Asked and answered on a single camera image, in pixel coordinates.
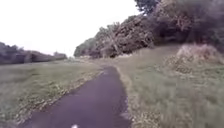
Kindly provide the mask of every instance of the grassy field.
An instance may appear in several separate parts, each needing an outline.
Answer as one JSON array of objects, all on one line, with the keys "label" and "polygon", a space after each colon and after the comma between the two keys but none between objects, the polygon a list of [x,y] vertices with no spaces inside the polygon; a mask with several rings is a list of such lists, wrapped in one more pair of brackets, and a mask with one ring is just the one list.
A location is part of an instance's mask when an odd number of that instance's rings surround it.
[{"label": "grassy field", "polygon": [[0,66],[0,128],[12,127],[32,111],[52,104],[99,73],[83,62]]},{"label": "grassy field", "polygon": [[161,47],[100,63],[118,68],[133,128],[222,128],[224,66],[169,65],[167,59],[176,51]]}]

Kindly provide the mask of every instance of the tree line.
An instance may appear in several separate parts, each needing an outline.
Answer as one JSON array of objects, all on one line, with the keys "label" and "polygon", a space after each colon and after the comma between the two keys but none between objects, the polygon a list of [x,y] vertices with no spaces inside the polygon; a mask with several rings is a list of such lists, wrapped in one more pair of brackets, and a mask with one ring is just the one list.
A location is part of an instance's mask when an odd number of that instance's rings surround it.
[{"label": "tree line", "polygon": [[206,43],[224,51],[223,0],[135,0],[140,15],[100,28],[74,56],[116,57],[173,43]]},{"label": "tree line", "polygon": [[34,62],[48,62],[66,59],[67,56],[62,53],[47,55],[38,51],[28,51],[18,46],[9,46],[0,42],[0,64],[23,64]]}]

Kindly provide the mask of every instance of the overcast sky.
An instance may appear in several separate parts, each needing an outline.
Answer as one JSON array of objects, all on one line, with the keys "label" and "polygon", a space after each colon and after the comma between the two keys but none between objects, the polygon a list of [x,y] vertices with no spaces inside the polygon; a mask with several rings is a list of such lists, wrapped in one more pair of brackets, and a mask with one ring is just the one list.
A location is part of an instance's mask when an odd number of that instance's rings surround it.
[{"label": "overcast sky", "polygon": [[0,42],[71,56],[99,27],[134,14],[134,0],[0,0]]}]

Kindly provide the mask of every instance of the grass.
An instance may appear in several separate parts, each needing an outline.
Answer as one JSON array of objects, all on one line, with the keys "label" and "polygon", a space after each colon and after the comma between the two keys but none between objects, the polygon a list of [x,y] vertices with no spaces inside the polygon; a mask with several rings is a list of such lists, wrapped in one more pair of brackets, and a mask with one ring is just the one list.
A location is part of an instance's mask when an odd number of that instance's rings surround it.
[{"label": "grass", "polygon": [[118,68],[133,128],[222,128],[224,66],[169,65],[166,60],[177,49],[142,50],[129,58],[100,63]]},{"label": "grass", "polygon": [[98,73],[83,62],[0,66],[0,127],[12,127]]}]

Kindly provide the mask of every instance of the dry grass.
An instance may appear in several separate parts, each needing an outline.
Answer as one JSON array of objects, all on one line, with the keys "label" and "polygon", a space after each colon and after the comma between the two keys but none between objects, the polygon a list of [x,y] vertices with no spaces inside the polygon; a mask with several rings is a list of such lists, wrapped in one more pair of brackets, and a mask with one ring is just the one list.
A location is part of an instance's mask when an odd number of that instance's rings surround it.
[{"label": "dry grass", "polygon": [[177,55],[177,60],[183,62],[211,62],[223,64],[222,55],[211,45],[183,45]]},{"label": "dry grass", "polygon": [[0,66],[0,128],[23,122],[97,73],[96,65],[72,61]]},{"label": "dry grass", "polygon": [[121,73],[132,127],[222,128],[224,66],[186,63],[181,70],[174,70],[165,61],[177,52],[177,47],[161,47],[130,58],[101,60]]}]

